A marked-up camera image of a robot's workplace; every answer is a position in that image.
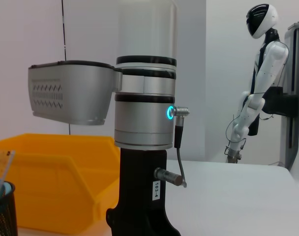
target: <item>transparent cylinder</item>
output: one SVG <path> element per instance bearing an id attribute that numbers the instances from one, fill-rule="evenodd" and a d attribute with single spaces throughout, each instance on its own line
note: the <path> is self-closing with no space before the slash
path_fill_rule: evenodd
<path id="1" fill-rule="evenodd" d="M 120 0 L 118 57 L 176 59 L 177 12 L 173 0 Z"/>

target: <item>blue led ring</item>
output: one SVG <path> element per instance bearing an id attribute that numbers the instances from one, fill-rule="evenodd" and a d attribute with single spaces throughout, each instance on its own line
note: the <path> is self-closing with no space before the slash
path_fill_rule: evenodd
<path id="1" fill-rule="evenodd" d="M 173 114 L 173 109 L 174 107 L 173 106 L 170 106 L 168 109 L 167 109 L 167 118 L 168 119 L 173 119 L 174 118 L 174 114 Z"/>

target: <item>yellow plastic bin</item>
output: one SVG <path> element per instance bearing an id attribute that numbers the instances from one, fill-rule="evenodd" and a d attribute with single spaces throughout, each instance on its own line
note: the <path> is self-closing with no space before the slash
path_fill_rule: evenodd
<path id="1" fill-rule="evenodd" d="M 114 207 L 120 151 L 111 137 L 24 134 L 0 141 L 16 155 L 6 180 L 14 183 L 19 227 L 78 234 Z"/>

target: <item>black visor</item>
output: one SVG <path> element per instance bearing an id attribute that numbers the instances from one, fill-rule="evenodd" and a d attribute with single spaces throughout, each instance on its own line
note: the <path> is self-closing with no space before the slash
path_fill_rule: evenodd
<path id="1" fill-rule="evenodd" d="M 265 18 L 269 9 L 268 4 L 261 4 L 253 7 L 247 14 L 247 26 L 251 36 L 259 28 L 260 24 L 262 23 L 263 19 Z"/>

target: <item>black cable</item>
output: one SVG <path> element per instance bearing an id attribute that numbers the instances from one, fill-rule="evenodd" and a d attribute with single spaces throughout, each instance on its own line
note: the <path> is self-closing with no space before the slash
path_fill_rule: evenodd
<path id="1" fill-rule="evenodd" d="M 177 159 L 178 159 L 178 163 L 179 163 L 179 167 L 180 167 L 180 173 L 183 178 L 183 182 L 185 184 L 184 187 L 186 187 L 185 176 L 184 176 L 184 171 L 183 171 L 183 166 L 182 166 L 181 156 L 180 156 L 180 148 L 177 148 Z"/>
<path id="2" fill-rule="evenodd" d="M 65 43 L 65 27 L 64 27 L 64 6 L 63 0 L 61 0 L 62 4 L 62 25 L 63 25 L 63 41 L 64 41 L 64 60 L 66 61 L 66 43 Z M 69 124 L 69 135 L 71 135 L 71 125 Z"/>
<path id="3" fill-rule="evenodd" d="M 183 133 L 183 126 L 175 126 L 175 148 L 180 148 L 181 146 L 181 140 L 182 140 L 182 133 Z"/>
<path id="4" fill-rule="evenodd" d="M 274 114 L 272 115 L 272 116 L 270 116 L 269 118 L 265 118 L 265 119 L 262 119 L 261 117 L 259 117 L 260 118 L 260 120 L 269 120 L 269 119 L 271 119 L 271 118 L 274 118 Z"/>
<path id="5" fill-rule="evenodd" d="M 281 167 L 285 167 L 285 164 L 281 161 L 277 161 L 277 162 L 274 162 L 272 164 L 269 164 L 269 166 L 272 166 L 272 165 L 275 165 L 275 164 L 278 164 L 278 166 L 280 166 L 279 164 L 281 164 Z"/>

